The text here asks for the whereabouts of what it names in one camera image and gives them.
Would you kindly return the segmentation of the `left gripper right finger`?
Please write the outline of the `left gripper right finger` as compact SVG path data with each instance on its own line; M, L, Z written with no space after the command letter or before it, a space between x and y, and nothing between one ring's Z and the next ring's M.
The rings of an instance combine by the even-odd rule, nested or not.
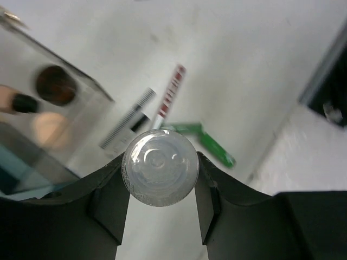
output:
M346 259L346 192L261 193L198 153L195 186L210 259Z

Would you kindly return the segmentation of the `beige makeup sponge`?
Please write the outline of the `beige makeup sponge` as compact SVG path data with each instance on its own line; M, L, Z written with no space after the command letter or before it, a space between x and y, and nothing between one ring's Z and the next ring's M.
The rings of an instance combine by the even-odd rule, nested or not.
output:
M44 112L34 117L32 129L37 143L47 149L66 148L72 136L69 120L62 114Z

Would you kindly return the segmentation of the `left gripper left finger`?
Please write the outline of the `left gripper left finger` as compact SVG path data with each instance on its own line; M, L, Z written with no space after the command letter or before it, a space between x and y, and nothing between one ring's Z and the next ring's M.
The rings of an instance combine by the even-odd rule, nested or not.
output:
M1 259L115 259L130 194L122 156L43 198L1 199Z

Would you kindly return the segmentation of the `beige foundation bottle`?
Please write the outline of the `beige foundation bottle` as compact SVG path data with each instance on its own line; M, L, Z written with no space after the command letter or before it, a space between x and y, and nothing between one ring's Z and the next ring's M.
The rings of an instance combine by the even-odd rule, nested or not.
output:
M1 85L1 112L7 114L37 113L39 106L40 104L35 98L9 86Z

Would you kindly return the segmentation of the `clear plastic tube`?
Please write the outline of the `clear plastic tube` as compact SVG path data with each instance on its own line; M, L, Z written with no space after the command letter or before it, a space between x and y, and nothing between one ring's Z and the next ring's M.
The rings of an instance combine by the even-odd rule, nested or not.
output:
M199 170L192 143L168 129L154 129L137 136L121 162L122 178L129 193L154 207L183 200L194 188Z

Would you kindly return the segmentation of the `small black jar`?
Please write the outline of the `small black jar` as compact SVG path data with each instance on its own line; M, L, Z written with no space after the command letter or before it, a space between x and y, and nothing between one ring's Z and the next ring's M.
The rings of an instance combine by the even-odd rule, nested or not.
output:
M66 106L74 101L78 93L77 82L58 65L41 68L34 79L38 96L56 106Z

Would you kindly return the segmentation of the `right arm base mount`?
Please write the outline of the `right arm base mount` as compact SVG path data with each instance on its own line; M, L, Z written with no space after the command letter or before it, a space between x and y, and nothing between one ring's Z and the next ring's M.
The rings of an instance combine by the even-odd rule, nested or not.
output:
M328 122L346 128L346 24L298 99Z

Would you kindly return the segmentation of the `clear acrylic drawer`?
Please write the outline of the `clear acrylic drawer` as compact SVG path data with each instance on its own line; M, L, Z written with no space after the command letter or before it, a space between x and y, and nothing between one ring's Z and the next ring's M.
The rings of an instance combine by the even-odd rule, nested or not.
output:
M35 90L34 79L37 72L49 65L62 67L78 84L76 98L66 106L56 106L41 99ZM29 95L40 104L37 113L1 112L1 122L13 126L69 170L68 165L73 156L87 141L100 117L114 103L95 79L26 34L21 19L6 9L1 9L1 85ZM35 116L44 112L59 113L69 120L72 136L66 148L56 151L43 148L37 143L31 124Z

